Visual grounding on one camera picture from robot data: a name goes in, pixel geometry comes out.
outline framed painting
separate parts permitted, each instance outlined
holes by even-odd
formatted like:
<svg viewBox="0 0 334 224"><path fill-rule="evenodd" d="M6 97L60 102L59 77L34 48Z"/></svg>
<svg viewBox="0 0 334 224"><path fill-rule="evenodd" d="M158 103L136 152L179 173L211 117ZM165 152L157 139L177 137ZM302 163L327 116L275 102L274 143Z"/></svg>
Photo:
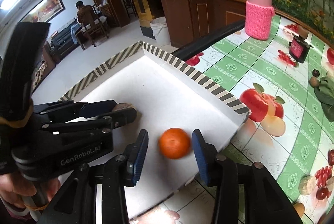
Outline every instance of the framed painting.
<svg viewBox="0 0 334 224"><path fill-rule="evenodd" d="M48 22L64 10L65 6L61 0L42 0L21 21Z"/></svg>

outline tangerine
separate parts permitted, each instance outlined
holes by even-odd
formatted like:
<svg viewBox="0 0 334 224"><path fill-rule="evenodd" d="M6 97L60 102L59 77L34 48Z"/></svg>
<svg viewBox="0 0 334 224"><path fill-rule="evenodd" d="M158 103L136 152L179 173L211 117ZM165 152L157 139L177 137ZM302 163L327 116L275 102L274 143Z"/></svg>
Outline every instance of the tangerine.
<svg viewBox="0 0 334 224"><path fill-rule="evenodd" d="M190 151L191 140L187 133L180 128L165 131L159 139L161 153L169 159L179 159Z"/></svg>

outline finger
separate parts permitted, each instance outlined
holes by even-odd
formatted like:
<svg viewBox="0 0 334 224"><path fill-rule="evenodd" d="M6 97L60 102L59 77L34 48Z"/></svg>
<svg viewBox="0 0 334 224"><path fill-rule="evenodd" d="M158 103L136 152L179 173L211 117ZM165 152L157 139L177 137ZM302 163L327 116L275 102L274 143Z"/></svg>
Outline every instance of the finger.
<svg viewBox="0 0 334 224"><path fill-rule="evenodd" d="M51 179L46 183L43 183L42 188L46 192L47 199L49 202L53 199L55 194L58 192L59 188L61 187L61 183L58 178Z"/></svg>
<svg viewBox="0 0 334 224"><path fill-rule="evenodd" d="M13 192L26 197L31 197L36 194L36 187L32 182L25 179L19 171L11 173L10 175L13 182Z"/></svg>
<svg viewBox="0 0 334 224"><path fill-rule="evenodd" d="M1 197L8 203L16 206L17 208L25 208L24 202L18 194L14 192L7 192L5 190L0 190Z"/></svg>

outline pink label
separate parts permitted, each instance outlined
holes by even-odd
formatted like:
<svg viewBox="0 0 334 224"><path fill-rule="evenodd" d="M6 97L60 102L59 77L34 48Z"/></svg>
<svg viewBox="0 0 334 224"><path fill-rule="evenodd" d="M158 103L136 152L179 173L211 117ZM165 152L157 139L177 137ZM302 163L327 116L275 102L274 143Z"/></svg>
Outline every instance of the pink label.
<svg viewBox="0 0 334 224"><path fill-rule="evenodd" d="M297 58L300 58L303 52L303 47L299 45L297 41L293 38L291 42L290 50Z"/></svg>

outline bucket handle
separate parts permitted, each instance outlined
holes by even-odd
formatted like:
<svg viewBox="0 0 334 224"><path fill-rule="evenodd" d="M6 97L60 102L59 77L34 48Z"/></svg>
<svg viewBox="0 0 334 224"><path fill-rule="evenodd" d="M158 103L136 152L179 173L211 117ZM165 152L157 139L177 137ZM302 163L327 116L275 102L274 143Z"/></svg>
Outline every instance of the bucket handle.
<svg viewBox="0 0 334 224"><path fill-rule="evenodd" d="M152 31L152 35L153 35L154 37L156 37L156 36L161 32L161 30L162 30L163 27L164 27L164 25L161 24L161 27L160 27L159 31L158 31L156 34L154 34L154 32Z"/></svg>

